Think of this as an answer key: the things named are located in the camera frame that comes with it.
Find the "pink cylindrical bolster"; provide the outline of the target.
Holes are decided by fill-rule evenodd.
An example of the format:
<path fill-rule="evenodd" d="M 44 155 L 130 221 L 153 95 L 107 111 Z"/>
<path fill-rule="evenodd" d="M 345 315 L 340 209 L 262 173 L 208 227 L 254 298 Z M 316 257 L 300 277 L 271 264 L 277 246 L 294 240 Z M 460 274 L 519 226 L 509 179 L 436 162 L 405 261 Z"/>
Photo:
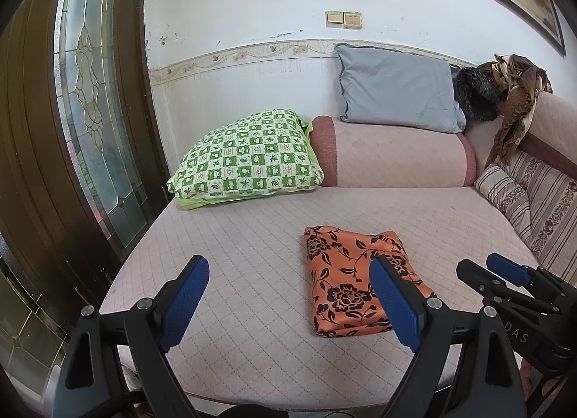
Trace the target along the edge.
<path fill-rule="evenodd" d="M 331 188 L 435 189 L 470 187 L 474 148 L 461 133 L 348 123 L 319 115 L 310 142 Z"/>

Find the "striped floral back cushion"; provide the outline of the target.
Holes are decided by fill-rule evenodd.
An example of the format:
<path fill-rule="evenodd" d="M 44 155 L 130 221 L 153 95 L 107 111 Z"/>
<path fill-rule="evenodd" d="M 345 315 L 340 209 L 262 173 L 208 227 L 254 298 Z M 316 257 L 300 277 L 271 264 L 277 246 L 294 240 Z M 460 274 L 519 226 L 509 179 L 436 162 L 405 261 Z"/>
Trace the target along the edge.
<path fill-rule="evenodd" d="M 503 169 L 528 197 L 526 245 L 544 269 L 575 285 L 576 180 L 521 151 Z"/>

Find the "brown patterned cloth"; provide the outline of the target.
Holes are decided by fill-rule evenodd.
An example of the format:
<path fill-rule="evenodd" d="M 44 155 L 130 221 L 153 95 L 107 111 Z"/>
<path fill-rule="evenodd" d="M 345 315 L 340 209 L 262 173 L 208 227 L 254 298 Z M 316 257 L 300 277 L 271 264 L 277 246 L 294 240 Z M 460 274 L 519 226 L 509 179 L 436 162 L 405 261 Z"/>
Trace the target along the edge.
<path fill-rule="evenodd" d="M 509 165 L 528 133 L 542 92 L 552 93 L 552 84 L 543 68 L 517 55 L 494 55 L 495 60 L 481 68 L 489 72 L 497 87 L 498 111 L 503 118 L 494 137 L 496 161 Z"/>

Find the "orange black floral garment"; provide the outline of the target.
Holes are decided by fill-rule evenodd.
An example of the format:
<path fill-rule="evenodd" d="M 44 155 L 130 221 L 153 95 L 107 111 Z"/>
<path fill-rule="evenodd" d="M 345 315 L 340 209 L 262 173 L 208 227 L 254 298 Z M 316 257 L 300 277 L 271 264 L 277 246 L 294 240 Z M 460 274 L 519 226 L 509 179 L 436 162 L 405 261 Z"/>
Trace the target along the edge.
<path fill-rule="evenodd" d="M 398 275 L 433 295 L 410 264 L 396 232 L 373 235 L 331 226 L 304 230 L 306 258 L 311 275 L 313 325 L 324 338 L 386 332 L 391 324 L 369 280 L 372 259 L 383 256 Z"/>

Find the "grey pillow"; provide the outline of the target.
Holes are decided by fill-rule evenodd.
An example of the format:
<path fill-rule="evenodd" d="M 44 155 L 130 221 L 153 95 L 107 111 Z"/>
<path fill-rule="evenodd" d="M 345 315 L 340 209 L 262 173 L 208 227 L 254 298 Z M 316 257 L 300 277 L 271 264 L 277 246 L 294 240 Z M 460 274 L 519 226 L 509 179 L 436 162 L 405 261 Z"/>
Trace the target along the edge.
<path fill-rule="evenodd" d="M 454 96 L 450 65 L 441 59 L 340 43 L 341 119 L 457 134 L 466 117 Z"/>

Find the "green white checkered pillow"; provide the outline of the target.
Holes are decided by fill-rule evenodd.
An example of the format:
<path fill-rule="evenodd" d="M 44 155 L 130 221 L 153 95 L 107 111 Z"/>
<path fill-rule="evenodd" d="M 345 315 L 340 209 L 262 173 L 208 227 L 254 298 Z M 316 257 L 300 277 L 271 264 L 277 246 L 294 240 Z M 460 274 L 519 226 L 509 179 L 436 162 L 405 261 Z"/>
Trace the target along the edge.
<path fill-rule="evenodd" d="M 308 192 L 324 181 L 310 142 L 313 125 L 276 108 L 214 129 L 183 156 L 167 181 L 184 209 Z"/>

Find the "striped floral cushion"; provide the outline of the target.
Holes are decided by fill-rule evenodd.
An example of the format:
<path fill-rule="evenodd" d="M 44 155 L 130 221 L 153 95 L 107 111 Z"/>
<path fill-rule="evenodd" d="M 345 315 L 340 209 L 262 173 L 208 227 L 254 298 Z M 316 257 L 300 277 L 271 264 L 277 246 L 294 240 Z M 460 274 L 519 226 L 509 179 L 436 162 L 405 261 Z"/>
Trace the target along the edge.
<path fill-rule="evenodd" d="M 477 178 L 474 188 L 512 225 L 520 239 L 528 244 L 531 236 L 531 212 L 528 194 L 497 165 L 490 165 Z"/>
<path fill-rule="evenodd" d="M 503 169 L 528 197 L 526 245 L 544 269 L 575 285 L 576 180 L 521 151 Z"/>

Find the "stained glass window panel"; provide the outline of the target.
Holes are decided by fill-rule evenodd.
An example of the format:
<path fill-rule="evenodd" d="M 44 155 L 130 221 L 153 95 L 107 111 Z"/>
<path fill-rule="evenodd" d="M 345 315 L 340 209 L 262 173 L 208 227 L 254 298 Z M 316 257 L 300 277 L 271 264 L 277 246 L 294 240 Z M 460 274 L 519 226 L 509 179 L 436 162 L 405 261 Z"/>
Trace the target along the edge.
<path fill-rule="evenodd" d="M 107 242 L 125 259 L 147 229 L 114 65 L 114 0 L 59 0 L 54 77 L 70 159 Z"/>

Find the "black fuzzy garment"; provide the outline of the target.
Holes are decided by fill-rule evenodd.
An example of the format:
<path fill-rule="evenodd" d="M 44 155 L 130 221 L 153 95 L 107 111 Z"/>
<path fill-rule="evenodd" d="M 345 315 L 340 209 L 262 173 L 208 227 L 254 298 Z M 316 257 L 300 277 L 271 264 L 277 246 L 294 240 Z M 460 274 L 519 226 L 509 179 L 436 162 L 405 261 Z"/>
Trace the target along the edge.
<path fill-rule="evenodd" d="M 454 97 L 467 121 L 493 121 L 498 117 L 502 93 L 490 68 L 464 67 L 453 75 Z"/>

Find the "beige wall switch plate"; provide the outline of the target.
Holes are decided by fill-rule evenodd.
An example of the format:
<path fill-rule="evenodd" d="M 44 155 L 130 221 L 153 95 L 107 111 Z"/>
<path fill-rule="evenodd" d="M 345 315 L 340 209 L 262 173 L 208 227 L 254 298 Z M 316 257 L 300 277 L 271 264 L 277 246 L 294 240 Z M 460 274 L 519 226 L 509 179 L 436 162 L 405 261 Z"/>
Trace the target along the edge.
<path fill-rule="evenodd" d="M 327 11 L 326 26 L 329 28 L 361 30 L 363 28 L 363 17 L 360 12 Z"/>

